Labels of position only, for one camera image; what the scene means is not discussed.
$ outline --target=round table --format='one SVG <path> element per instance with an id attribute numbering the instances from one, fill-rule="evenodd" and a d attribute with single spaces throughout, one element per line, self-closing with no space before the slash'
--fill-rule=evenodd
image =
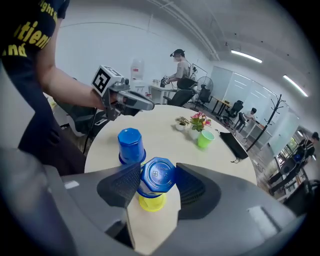
<path id="1" fill-rule="evenodd" d="M 121 165 L 118 158 L 118 134 L 123 129 L 135 128 L 142 135 L 146 162 L 154 157 L 167 158 L 174 165 L 184 163 L 204 167 L 256 185 L 256 174 L 249 157 L 239 163 L 232 163 L 236 157 L 215 130 L 228 132 L 221 124 L 212 120 L 211 127 L 206 126 L 205 129 L 215 136 L 215 140 L 206 149 L 199 148 L 187 130 L 181 132 L 175 128 L 175 118 L 182 116 L 189 119 L 195 113 L 183 107 L 156 105 L 152 111 L 142 111 L 136 116 L 119 116 L 104 126 L 95 137 L 85 162 L 85 173 Z M 174 185 L 166 194 L 165 206 L 157 212 L 143 210 L 137 194 L 126 209 L 128 229 L 134 250 L 149 255 L 176 228 L 180 194 Z"/>

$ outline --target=ceiling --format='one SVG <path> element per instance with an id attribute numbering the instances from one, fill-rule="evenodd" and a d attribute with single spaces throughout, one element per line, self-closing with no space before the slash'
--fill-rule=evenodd
<path id="1" fill-rule="evenodd" d="M 304 33 L 273 0 L 146 0 L 162 11 L 184 15 L 203 32 L 214 49 L 213 59 L 238 63 L 279 82 L 286 91 L 303 96 L 282 78 L 288 75 L 318 102 L 319 63 Z M 262 60 L 252 63 L 231 54 L 241 51 Z"/>

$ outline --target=hat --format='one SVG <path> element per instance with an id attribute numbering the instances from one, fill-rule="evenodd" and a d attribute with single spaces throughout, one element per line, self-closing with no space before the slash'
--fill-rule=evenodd
<path id="1" fill-rule="evenodd" d="M 315 132 L 312 134 L 312 138 L 313 138 L 313 139 L 316 139 L 317 141 L 319 141 L 319 134 L 315 131 Z"/>
<path id="2" fill-rule="evenodd" d="M 173 53 L 170 54 L 170 57 L 173 57 L 175 54 L 181 54 L 184 55 L 185 51 L 182 49 L 176 49 Z"/>

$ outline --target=person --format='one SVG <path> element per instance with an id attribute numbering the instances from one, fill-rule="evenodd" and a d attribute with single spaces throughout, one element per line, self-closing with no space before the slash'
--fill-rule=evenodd
<path id="1" fill-rule="evenodd" d="M 167 80 L 167 84 L 172 82 L 178 82 L 180 79 L 189 77 L 189 63 L 186 60 L 185 51 L 182 49 L 176 49 L 171 56 L 174 58 L 175 62 L 178 62 L 176 73 L 169 76 Z"/>
<path id="2" fill-rule="evenodd" d="M 249 120 L 253 120 L 253 121 L 256 121 L 255 119 L 255 113 L 257 113 L 257 109 L 255 109 L 254 107 L 251 109 L 251 111 L 248 111 L 246 114 L 243 114 L 243 117 L 244 117 L 244 122 L 243 120 L 239 120 L 240 124 L 236 127 L 236 131 L 239 131 L 241 126 L 244 125 L 244 126 L 248 126 L 248 122 Z"/>
<path id="3" fill-rule="evenodd" d="M 273 196 L 274 193 L 279 188 L 285 186 L 287 183 L 292 181 L 292 179 L 300 171 L 300 168 L 305 166 L 310 161 L 311 157 L 315 153 L 315 145 L 318 143 L 318 141 L 319 141 L 319 134 L 317 132 L 314 132 L 312 134 L 311 139 L 303 139 L 299 143 L 295 153 L 292 155 L 292 158 L 297 163 L 297 165 L 295 166 L 295 168 L 293 170 L 291 170 L 291 171 L 289 170 L 290 172 L 288 173 L 288 175 L 285 177 L 285 179 L 283 181 L 281 181 L 280 183 L 278 183 L 277 185 L 275 185 L 274 187 L 269 189 L 270 195 Z M 272 185 L 273 183 L 275 183 L 281 177 L 282 177 L 282 173 L 279 171 L 276 175 L 272 176 L 267 181 L 267 183 L 269 185 Z"/>
<path id="4" fill-rule="evenodd" d="M 21 8 L 21 15 L 16 14 L 9 24 L 13 30 L 6 38 L 1 57 L 15 88 L 35 112 L 18 148 L 34 155 L 44 165 L 56 167 L 60 175 L 83 173 L 86 157 L 63 135 L 44 93 L 61 102 L 105 109 L 91 86 L 56 67 L 57 35 L 69 2 L 22 3 L 27 11 Z"/>

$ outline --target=potted plant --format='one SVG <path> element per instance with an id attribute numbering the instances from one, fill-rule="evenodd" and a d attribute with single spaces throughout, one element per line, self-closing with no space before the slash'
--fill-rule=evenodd
<path id="1" fill-rule="evenodd" d="M 204 113 L 198 112 L 191 116 L 190 124 L 189 135 L 193 140 L 196 140 L 205 126 L 211 125 L 211 120 Z"/>
<path id="2" fill-rule="evenodd" d="M 189 121 L 183 116 L 177 117 L 175 121 L 176 121 L 175 128 L 178 131 L 183 131 L 186 128 L 186 126 L 189 124 Z"/>

